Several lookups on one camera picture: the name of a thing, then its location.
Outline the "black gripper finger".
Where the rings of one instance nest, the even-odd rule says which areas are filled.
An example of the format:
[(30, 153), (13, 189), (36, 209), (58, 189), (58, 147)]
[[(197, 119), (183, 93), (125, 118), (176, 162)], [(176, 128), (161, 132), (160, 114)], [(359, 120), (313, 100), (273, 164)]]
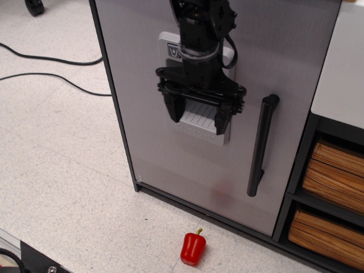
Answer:
[(229, 106), (221, 106), (217, 108), (217, 112), (214, 118), (217, 135), (222, 135), (225, 133), (226, 128), (231, 121), (232, 115), (233, 111), (232, 108)]
[(178, 123), (185, 112), (185, 98), (181, 94), (172, 93), (163, 93), (163, 98), (169, 116), (174, 122)]

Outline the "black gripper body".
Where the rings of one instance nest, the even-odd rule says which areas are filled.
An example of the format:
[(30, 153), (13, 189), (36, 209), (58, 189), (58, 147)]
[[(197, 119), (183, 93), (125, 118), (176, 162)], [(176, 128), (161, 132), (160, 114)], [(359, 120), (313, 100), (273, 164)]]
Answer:
[(160, 78), (158, 88), (162, 94), (181, 94), (185, 99), (217, 108), (229, 106), (233, 114), (242, 112), (246, 89), (224, 74), (216, 58), (202, 63), (183, 60), (180, 67), (158, 68), (156, 75)]

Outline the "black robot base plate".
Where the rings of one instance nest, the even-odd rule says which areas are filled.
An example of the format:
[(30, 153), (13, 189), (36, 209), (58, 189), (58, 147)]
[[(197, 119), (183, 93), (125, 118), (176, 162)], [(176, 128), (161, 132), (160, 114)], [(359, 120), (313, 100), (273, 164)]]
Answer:
[(19, 247), (1, 245), (1, 272), (69, 273), (71, 271), (20, 241)]

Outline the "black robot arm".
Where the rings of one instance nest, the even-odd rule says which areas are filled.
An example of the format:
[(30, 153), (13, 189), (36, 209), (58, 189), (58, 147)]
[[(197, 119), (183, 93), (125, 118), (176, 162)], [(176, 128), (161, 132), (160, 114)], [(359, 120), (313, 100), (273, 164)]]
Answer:
[(237, 14), (229, 1), (171, 1), (171, 8), (180, 30), (179, 67), (161, 67), (158, 90), (162, 93), (169, 116), (179, 122), (192, 100), (216, 108), (216, 134), (222, 135), (233, 115), (241, 113), (246, 89), (228, 78), (224, 69), (232, 69), (238, 60), (223, 62), (224, 42), (234, 46), (229, 36), (236, 28)]

